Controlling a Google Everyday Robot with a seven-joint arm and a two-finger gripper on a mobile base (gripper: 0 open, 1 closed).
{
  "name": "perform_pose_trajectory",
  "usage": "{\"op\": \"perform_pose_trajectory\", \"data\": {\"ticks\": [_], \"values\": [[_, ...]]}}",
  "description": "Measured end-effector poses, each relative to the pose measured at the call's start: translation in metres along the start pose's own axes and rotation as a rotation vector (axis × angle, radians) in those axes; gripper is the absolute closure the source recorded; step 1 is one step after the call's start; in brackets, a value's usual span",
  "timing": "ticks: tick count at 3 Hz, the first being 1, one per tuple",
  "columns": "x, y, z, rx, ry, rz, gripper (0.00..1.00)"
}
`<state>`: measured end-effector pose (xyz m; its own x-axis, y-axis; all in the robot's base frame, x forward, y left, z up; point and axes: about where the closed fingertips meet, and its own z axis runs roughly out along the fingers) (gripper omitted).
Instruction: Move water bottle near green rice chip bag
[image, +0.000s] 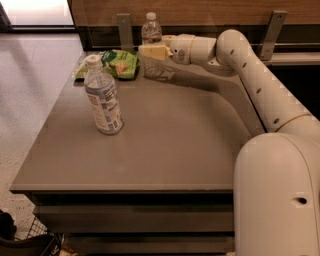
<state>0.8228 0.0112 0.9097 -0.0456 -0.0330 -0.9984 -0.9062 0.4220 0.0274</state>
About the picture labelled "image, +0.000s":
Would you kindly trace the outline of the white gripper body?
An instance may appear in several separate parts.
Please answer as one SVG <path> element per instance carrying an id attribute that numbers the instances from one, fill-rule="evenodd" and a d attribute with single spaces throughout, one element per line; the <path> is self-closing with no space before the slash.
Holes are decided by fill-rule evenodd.
<path id="1" fill-rule="evenodd" d="M 190 52 L 194 35 L 181 34 L 175 36 L 170 42 L 170 50 L 173 54 L 172 60 L 177 64 L 189 65 Z"/>

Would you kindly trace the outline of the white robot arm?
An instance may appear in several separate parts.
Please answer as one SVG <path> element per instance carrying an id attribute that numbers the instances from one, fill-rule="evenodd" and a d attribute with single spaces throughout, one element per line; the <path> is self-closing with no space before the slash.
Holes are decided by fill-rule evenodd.
<path id="1" fill-rule="evenodd" d="M 216 38 L 166 35 L 138 48 L 144 57 L 195 64 L 241 79 L 266 131 L 237 156 L 236 256 L 320 256 L 320 121 L 229 29 Z"/>

